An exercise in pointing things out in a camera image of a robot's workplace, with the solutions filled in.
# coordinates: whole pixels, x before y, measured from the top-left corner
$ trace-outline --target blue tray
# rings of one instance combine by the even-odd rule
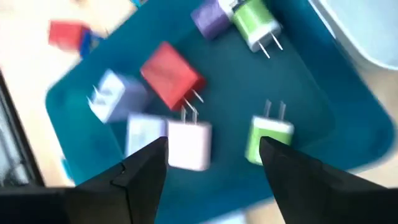
[[[157,223],[198,223],[272,196],[262,167],[244,158],[251,117],[266,99],[287,104],[294,148],[326,163],[349,169],[387,152],[388,115],[307,0],[269,2],[285,49],[270,45],[269,60],[250,52],[234,27],[204,40],[190,18],[200,2],[150,0],[49,90],[47,111],[77,184],[119,162],[126,136],[126,123],[102,124],[86,96],[107,68],[141,78],[140,66],[163,40],[208,81],[205,104],[194,104],[199,120],[213,125],[213,144],[209,170],[169,169]],[[148,113],[178,118],[158,98]]]

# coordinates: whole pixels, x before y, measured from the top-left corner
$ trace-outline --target purple charger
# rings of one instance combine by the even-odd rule
[[[205,0],[191,13],[191,17],[201,34],[208,40],[215,38],[231,25],[218,0]]]

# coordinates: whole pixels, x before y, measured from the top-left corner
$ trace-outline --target white container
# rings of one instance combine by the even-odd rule
[[[397,0],[309,0],[361,74],[398,75]]]

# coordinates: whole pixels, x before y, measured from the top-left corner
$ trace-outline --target red block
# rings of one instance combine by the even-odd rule
[[[184,98],[189,101],[194,96],[192,90],[205,85],[205,79],[167,42],[141,67],[141,74],[174,111],[181,109]]]
[[[62,50],[79,50],[86,30],[89,28],[81,22],[51,21],[49,44]]]

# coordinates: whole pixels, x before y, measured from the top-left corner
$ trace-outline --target blue charger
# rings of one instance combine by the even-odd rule
[[[85,30],[80,45],[80,56],[84,59],[104,38],[91,30]]]

